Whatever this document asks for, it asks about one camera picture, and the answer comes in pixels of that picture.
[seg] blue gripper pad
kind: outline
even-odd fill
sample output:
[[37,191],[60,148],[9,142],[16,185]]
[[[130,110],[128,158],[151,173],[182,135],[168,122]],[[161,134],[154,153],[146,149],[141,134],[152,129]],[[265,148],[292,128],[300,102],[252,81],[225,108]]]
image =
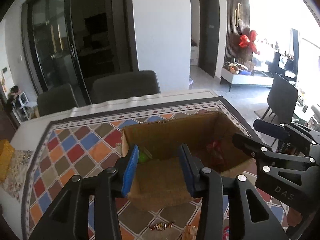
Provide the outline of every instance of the blue gripper pad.
[[133,147],[130,159],[128,161],[127,168],[124,171],[123,175],[123,184],[121,189],[121,194],[123,197],[126,197],[129,193],[133,181],[134,174],[137,169],[139,159],[139,148],[137,145]]
[[194,188],[193,174],[191,172],[190,165],[188,163],[186,155],[184,154],[184,150],[182,146],[179,146],[179,162],[183,172],[183,177],[187,186],[187,190],[191,196],[194,196],[195,188]]

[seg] person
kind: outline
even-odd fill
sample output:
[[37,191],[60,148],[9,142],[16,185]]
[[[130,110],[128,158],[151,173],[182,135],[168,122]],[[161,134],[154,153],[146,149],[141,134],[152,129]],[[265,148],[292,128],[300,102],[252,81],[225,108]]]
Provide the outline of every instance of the person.
[[10,93],[9,93],[9,96],[8,96],[8,101],[7,101],[7,103],[5,104],[5,107],[4,107],[4,110],[7,113],[7,115],[11,114],[11,112],[12,112],[12,103],[14,103],[17,100],[17,98],[19,97],[19,94],[20,94],[20,89],[19,89],[19,87],[17,85],[13,86],[10,89]]

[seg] dining table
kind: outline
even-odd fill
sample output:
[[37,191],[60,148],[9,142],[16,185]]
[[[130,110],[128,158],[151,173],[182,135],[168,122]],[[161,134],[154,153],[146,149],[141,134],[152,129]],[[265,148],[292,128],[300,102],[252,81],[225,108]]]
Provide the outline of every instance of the dining table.
[[[19,239],[28,239],[46,208],[73,175],[95,176],[121,158],[123,127],[210,111],[224,113],[242,133],[260,140],[228,101],[204,89],[107,101],[23,122],[10,144],[15,150],[31,151],[32,154],[20,198],[12,197],[0,187],[4,219]],[[244,173],[254,183],[255,164]],[[258,191],[285,228],[286,217],[280,202]],[[228,197],[224,196],[223,200],[224,227],[228,228]],[[94,197],[91,197],[88,212],[90,240],[94,239],[93,207]],[[116,207],[123,240],[155,239],[157,236],[148,225],[170,220],[175,224],[164,234],[167,239],[174,240],[187,224],[199,222],[201,199],[158,211],[141,211],[127,199],[116,199]]]

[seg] slatted wall panel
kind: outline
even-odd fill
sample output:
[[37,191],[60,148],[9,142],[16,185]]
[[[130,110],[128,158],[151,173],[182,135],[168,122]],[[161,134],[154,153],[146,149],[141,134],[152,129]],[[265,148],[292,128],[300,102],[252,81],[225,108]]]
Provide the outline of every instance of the slatted wall panel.
[[[239,26],[235,23],[235,9],[241,3],[242,19]],[[245,34],[249,36],[250,28],[250,4],[249,0],[227,0],[227,39],[225,61],[237,58],[239,51],[240,36]]]

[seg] chair backrest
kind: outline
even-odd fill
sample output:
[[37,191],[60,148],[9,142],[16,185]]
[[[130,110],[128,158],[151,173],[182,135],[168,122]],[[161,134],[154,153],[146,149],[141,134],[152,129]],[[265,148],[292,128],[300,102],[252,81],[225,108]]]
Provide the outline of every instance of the chair backrest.
[[92,103],[160,93],[156,73],[151,70],[116,74],[97,79],[92,86]]
[[40,116],[66,111],[78,107],[70,84],[52,88],[38,96],[38,110]]
[[278,116],[279,122],[291,122],[297,99],[298,90],[286,79],[275,73],[267,102]]

